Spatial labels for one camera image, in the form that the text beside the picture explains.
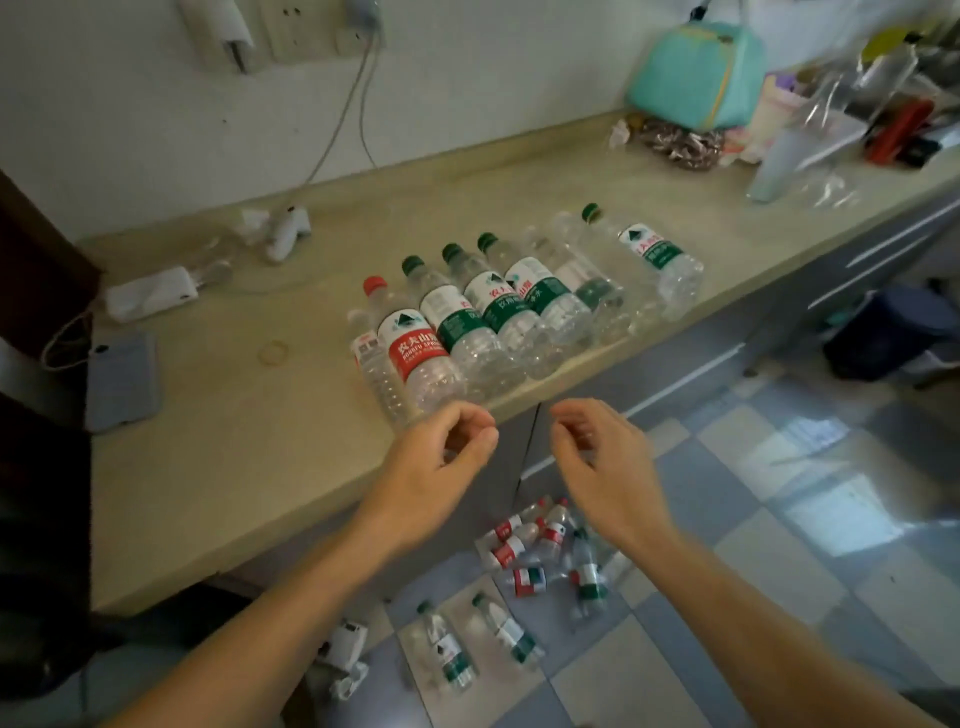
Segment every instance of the empty plastic bottle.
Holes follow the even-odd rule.
[[[477,247],[524,302],[539,313],[557,346],[571,354],[589,348],[593,314],[543,263],[492,232],[480,235]]]
[[[592,231],[619,241],[652,265],[660,274],[657,292],[663,299],[663,316],[676,321],[697,302],[704,278],[704,264],[684,253],[672,241],[643,223],[608,215],[596,203],[581,213]]]
[[[413,403],[433,412],[448,401],[464,399],[463,373],[406,294],[390,291],[380,276],[364,280],[363,289],[378,322],[380,346],[387,350]]]
[[[523,383],[526,374],[453,281],[418,255],[404,258],[402,268],[420,313],[467,377],[476,399],[506,394]]]
[[[403,429],[411,419],[410,401],[403,382],[390,363],[373,331],[370,313],[354,308],[347,313],[350,351],[357,369],[373,391],[380,409],[394,429]]]
[[[449,243],[444,246],[444,260],[464,296],[530,378],[546,379],[557,371],[564,363],[564,353],[554,346],[540,316],[485,258]]]
[[[440,665],[447,684],[456,692],[463,692],[476,679],[476,670],[466,651],[461,647],[456,635],[429,601],[417,606],[417,614],[426,630],[426,639],[430,642],[434,657]]]
[[[592,617],[607,609],[607,585],[600,574],[597,557],[585,528],[573,532],[574,571],[570,580],[577,588],[580,609],[585,617]]]
[[[510,612],[490,599],[483,592],[478,593],[471,602],[483,615],[483,621],[493,631],[510,656],[520,665],[531,667],[546,653],[537,644],[537,640],[519,622],[510,616]]]
[[[524,242],[593,312],[593,331],[601,343],[612,344],[630,333],[634,318],[619,283],[565,240],[552,240],[536,227],[527,228]]]

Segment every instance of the white floor tile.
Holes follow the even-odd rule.
[[[669,418],[653,429],[647,430],[647,440],[653,449],[654,457],[666,454],[690,436],[679,420]]]
[[[434,728],[487,728],[545,679],[539,668],[518,665],[493,637],[470,604],[477,592],[503,604],[492,579],[483,576],[438,606],[479,672],[463,694],[446,685],[419,621],[397,633]],[[523,626],[536,634],[535,624]]]
[[[744,400],[748,400],[786,370],[774,359],[761,359],[754,365],[754,371],[756,376],[742,376],[731,387]]]
[[[561,670],[552,683],[576,725],[708,726],[633,616]]]
[[[705,427],[698,437],[760,501],[775,496],[808,465],[801,450],[747,404]]]
[[[739,525],[714,551],[805,624],[820,622],[847,593],[800,539],[764,508]]]
[[[948,685],[960,685],[960,587],[898,546],[856,589],[861,601]]]

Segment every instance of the countertop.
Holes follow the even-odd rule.
[[[682,321],[528,382],[492,403],[504,421],[960,178],[955,154],[921,172],[857,164],[857,205],[814,210],[788,198],[753,206],[744,197],[751,170],[690,173],[644,149],[608,152],[609,123],[599,117],[315,185],[300,195],[313,235],[283,266],[248,261],[233,283],[138,323],[158,340],[163,407],[151,420],[94,437],[91,608],[138,612],[363,495],[393,434],[355,371],[346,312],[364,303],[364,277],[402,284],[407,255],[437,262],[447,242],[473,249],[481,231],[509,236],[595,201],[635,213],[704,261],[700,300]],[[84,249],[111,279],[142,275],[235,224],[242,206]],[[98,338],[112,329],[98,317]],[[264,363],[271,356],[283,360]]]

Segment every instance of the blue floor tile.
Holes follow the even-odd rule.
[[[866,424],[885,445],[922,473],[945,485],[960,482],[957,436],[907,401],[893,401]]]
[[[364,658],[370,674],[345,703],[331,703],[324,712],[329,728],[430,728],[430,718],[403,656],[391,635]]]
[[[470,582],[483,575],[483,565],[475,549],[458,551],[433,569],[422,573],[400,589],[386,605],[395,630],[417,619],[417,605],[425,599],[434,606],[446,601]]]
[[[509,713],[500,718],[493,728],[573,728],[573,721],[566,714],[563,703],[550,683],[543,683],[531,692]]]
[[[664,595],[645,599],[634,614],[713,728],[749,722],[720,670]]]
[[[827,615],[818,632],[838,654],[860,664],[895,690],[943,686],[926,663],[853,595]]]
[[[707,546],[716,546],[760,507],[699,440],[686,440],[658,458],[657,472],[677,526]]]

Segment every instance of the clear plastic container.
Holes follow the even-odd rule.
[[[570,354],[593,343],[593,314],[550,270],[517,243],[484,232],[477,247],[523,301],[536,311],[553,342]]]
[[[543,321],[487,260],[456,243],[444,247],[444,260],[467,300],[532,379],[546,379],[564,363]]]
[[[596,203],[584,207],[581,217],[592,231],[627,246],[659,274],[657,292],[663,300],[663,317],[682,318],[697,303],[704,279],[704,264],[649,226],[625,216],[607,214]]]
[[[394,365],[380,346],[370,313],[354,308],[347,314],[347,323],[350,351],[357,369],[393,428],[403,429],[412,419],[413,408]]]
[[[467,377],[473,399],[498,397],[523,383],[520,365],[453,281],[417,255],[402,267],[420,312]]]
[[[364,280],[376,335],[415,406],[429,413],[467,396],[467,380],[437,334],[405,293],[389,290],[380,276]]]

